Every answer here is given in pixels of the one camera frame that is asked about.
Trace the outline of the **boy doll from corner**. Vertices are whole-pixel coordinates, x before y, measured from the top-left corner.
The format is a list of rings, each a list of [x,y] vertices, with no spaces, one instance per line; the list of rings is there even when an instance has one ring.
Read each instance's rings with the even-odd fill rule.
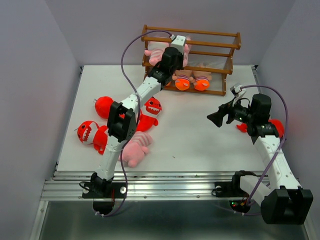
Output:
[[[212,73],[209,71],[193,70],[193,86],[197,91],[205,91],[210,87]]]

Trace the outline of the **pink pig plush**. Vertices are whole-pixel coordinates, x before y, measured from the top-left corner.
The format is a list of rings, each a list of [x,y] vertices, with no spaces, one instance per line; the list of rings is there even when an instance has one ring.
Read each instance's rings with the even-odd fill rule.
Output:
[[[153,143],[152,137],[142,131],[137,131],[122,152],[122,161],[129,168],[135,168],[149,153],[148,146]]]
[[[183,64],[182,67],[186,67],[188,64],[188,60],[189,60],[189,52],[191,51],[191,45],[189,44],[185,44],[184,45],[184,54],[183,54]]]
[[[150,41],[148,43],[147,49],[144,51],[144,54],[149,57],[148,62],[152,66],[155,66],[162,60],[162,55],[167,47],[169,47],[168,42]]]

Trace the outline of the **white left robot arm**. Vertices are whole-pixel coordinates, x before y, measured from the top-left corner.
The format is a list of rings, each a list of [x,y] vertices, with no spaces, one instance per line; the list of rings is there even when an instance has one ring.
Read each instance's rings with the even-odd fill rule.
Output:
[[[99,198],[107,198],[113,190],[115,167],[121,150],[134,136],[140,108],[159,93],[171,80],[176,70],[183,68],[184,47],[170,46],[164,50],[159,61],[142,84],[121,102],[111,104],[107,121],[108,139],[99,167],[88,183],[88,192]]]

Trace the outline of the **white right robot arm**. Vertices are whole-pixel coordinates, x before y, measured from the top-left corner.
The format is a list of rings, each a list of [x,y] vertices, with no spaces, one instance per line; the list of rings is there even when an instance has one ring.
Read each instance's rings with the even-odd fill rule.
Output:
[[[240,170],[234,173],[229,182],[216,182],[212,194],[218,198],[248,198],[244,202],[231,203],[230,207],[239,213],[250,210],[247,204],[255,201],[260,206],[266,224],[302,225],[313,202],[313,194],[304,189],[294,177],[281,149],[277,127],[270,120],[271,98],[258,93],[253,95],[250,106],[244,107],[240,100],[233,100],[219,106],[218,111],[207,116],[217,127],[239,121],[247,126],[253,146],[265,165],[269,185],[263,184],[264,174],[257,176],[251,171]]]

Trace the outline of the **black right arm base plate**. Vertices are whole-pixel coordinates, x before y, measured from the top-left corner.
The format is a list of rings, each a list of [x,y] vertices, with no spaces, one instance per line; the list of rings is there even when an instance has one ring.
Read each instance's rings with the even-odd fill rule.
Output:
[[[240,189],[240,186],[231,181],[216,181],[211,191],[217,198],[242,198],[248,197],[248,193]]]

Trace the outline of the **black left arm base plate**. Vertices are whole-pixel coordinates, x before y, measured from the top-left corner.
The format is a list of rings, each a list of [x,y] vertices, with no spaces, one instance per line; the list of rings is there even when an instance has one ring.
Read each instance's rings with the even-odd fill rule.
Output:
[[[125,182],[108,182],[105,186],[95,186],[89,181],[81,181],[83,199],[124,199],[126,193]]]

